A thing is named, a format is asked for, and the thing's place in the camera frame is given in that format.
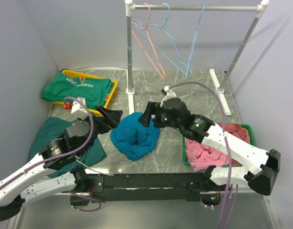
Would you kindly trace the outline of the blue t shirt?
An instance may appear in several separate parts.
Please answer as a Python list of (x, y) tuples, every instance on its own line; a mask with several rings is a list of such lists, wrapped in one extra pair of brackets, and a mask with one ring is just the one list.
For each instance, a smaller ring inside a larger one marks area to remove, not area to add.
[(110, 134), (114, 146), (131, 161), (140, 160), (154, 150), (160, 136), (160, 129), (154, 127), (153, 121), (149, 127), (139, 123), (141, 116), (141, 112), (134, 112), (124, 117)]

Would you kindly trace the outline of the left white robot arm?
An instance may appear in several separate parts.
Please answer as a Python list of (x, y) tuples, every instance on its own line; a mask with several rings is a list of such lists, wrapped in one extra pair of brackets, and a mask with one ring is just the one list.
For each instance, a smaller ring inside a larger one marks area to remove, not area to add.
[(72, 168), (56, 178), (48, 176), (86, 153), (100, 134), (116, 128), (123, 111), (96, 107), (101, 116), (87, 117), (71, 123), (58, 137), (50, 141), (27, 164), (0, 181), (0, 221), (17, 215), (22, 208), (59, 192), (82, 192), (91, 185), (83, 167)]

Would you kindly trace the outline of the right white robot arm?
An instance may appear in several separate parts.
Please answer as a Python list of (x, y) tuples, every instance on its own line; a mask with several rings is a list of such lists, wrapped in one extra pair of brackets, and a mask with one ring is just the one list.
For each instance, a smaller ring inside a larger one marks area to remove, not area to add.
[(210, 146), (239, 162), (231, 169), (210, 166), (206, 169), (203, 186), (214, 190), (225, 184), (247, 185), (258, 194), (269, 196), (280, 171), (281, 154), (272, 149), (260, 149), (224, 131), (219, 124), (200, 115), (191, 114), (178, 98), (162, 103), (148, 102), (139, 123), (156, 128), (171, 127), (185, 138)]

